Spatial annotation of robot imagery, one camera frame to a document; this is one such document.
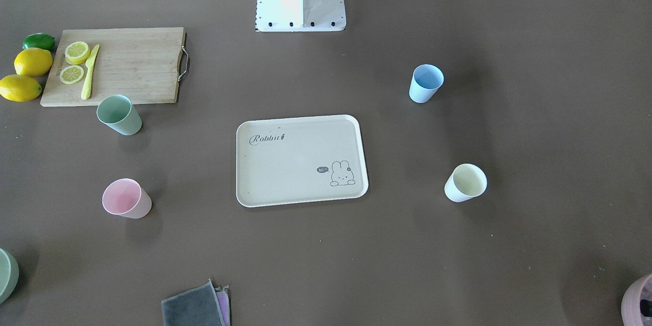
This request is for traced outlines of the green lime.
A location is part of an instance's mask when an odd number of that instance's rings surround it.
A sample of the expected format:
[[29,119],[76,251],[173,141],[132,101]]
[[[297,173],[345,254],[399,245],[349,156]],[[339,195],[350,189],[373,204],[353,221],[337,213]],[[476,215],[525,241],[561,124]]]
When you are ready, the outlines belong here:
[[55,38],[46,33],[34,33],[23,39],[22,48],[38,48],[51,51],[56,44]]

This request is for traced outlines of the green bowl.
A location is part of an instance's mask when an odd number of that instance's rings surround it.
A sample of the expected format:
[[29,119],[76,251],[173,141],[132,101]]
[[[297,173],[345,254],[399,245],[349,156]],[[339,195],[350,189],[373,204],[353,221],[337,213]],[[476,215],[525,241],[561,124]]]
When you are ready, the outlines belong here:
[[4,303],[12,294],[19,278],[18,261],[10,252],[0,249],[1,252],[1,298],[0,303]]

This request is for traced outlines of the yellow lemon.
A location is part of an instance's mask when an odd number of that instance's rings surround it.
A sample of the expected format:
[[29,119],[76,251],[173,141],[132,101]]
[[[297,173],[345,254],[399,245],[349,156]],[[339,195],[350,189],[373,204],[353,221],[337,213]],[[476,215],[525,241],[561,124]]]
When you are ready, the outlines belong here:
[[37,98],[42,87],[35,78],[12,74],[1,80],[1,95],[10,101],[24,102]]
[[30,47],[17,54],[14,60],[16,74],[27,77],[40,77],[47,74],[53,64],[49,50]]

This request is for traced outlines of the green cup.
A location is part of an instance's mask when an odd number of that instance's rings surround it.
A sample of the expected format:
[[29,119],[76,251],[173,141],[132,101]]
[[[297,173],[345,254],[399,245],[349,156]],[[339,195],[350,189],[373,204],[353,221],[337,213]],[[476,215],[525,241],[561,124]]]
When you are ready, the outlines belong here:
[[96,116],[121,135],[133,135],[142,128],[141,117],[132,101],[123,95],[112,95],[103,100],[96,110]]

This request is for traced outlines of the lemon slice lower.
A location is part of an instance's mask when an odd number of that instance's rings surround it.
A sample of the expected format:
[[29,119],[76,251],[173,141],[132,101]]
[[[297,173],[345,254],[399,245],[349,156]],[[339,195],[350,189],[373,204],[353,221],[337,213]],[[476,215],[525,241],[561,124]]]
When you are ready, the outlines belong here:
[[59,80],[66,85],[78,83],[79,81],[83,80],[84,77],[84,68],[79,65],[70,65],[61,70],[59,73]]

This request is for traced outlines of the pink bowl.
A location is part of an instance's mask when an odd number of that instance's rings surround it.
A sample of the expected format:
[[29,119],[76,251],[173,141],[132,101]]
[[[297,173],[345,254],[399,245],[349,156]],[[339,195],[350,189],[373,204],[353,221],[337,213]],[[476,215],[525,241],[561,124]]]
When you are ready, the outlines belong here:
[[651,325],[651,275],[636,280],[626,290],[621,302],[624,325]]

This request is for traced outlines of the cream white cup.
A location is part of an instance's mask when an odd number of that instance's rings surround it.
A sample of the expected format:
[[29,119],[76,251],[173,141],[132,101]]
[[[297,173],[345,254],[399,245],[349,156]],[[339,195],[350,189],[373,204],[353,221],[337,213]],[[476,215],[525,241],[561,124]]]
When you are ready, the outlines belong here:
[[451,201],[463,202],[482,195],[487,188],[484,171],[473,164],[457,166],[448,178],[444,192]]

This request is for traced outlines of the yellow lemon lower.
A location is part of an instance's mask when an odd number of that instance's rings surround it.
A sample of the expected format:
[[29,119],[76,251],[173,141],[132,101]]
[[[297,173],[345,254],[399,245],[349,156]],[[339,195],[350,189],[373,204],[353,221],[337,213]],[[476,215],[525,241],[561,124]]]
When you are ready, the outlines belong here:
[[24,102],[37,98],[42,87],[35,78],[12,74],[1,80],[1,95],[10,101]]

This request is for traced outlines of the beige rabbit tray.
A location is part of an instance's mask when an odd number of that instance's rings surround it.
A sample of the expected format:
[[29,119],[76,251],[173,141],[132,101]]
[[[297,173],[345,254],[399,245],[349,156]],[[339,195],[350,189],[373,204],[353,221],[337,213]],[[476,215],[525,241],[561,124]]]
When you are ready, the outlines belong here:
[[236,131],[236,198],[244,207],[354,199],[368,187],[351,115],[249,120]]

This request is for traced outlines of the pink cup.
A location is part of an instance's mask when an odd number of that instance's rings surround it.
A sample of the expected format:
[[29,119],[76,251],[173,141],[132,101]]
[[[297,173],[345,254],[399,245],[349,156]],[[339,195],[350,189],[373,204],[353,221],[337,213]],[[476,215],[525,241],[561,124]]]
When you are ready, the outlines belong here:
[[149,213],[153,202],[140,184],[132,178],[112,182],[102,195],[102,206],[113,215],[141,219]]

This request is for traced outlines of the blue cup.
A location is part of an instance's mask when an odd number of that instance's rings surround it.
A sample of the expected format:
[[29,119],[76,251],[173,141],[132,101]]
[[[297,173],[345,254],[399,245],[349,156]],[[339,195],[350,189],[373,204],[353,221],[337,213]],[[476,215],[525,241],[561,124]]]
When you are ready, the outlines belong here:
[[431,64],[422,64],[415,68],[409,89],[412,101],[426,103],[444,83],[440,68]]

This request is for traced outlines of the yellow plastic knife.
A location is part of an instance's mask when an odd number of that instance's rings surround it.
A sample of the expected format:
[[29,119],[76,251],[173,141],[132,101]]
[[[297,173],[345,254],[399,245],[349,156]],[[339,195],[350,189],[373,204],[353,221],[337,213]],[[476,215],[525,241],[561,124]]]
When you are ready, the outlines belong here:
[[89,57],[85,61],[86,66],[86,76],[84,79],[84,84],[81,90],[80,98],[89,99],[92,91],[92,80],[93,80],[93,71],[95,68],[96,57],[99,52],[100,45],[96,44],[95,47],[90,52]]

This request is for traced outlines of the lemon slice upper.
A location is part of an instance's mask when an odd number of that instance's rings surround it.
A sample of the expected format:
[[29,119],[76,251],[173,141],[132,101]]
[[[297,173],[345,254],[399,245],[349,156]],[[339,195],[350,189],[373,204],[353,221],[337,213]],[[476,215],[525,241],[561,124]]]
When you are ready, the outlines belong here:
[[84,41],[75,41],[68,45],[64,52],[65,61],[69,65],[80,65],[88,59],[91,48]]

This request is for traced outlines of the yellow lemon upper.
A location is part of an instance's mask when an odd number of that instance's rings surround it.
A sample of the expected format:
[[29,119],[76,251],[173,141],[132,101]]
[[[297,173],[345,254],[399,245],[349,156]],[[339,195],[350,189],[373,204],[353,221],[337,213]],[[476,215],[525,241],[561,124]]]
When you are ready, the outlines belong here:
[[16,74],[27,77],[40,77],[47,74],[53,64],[49,50],[30,47],[17,54],[14,60]]

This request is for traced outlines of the lemon slice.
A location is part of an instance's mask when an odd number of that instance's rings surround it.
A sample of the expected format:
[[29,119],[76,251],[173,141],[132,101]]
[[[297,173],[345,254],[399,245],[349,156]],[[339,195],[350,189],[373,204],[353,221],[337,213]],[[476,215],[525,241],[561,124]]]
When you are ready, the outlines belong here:
[[59,80],[66,85],[78,83],[79,81],[83,80],[84,77],[84,68],[79,65],[70,65],[61,70],[59,73]]
[[91,48],[84,41],[75,41],[68,45],[64,52],[65,61],[69,65],[80,65],[88,59]]

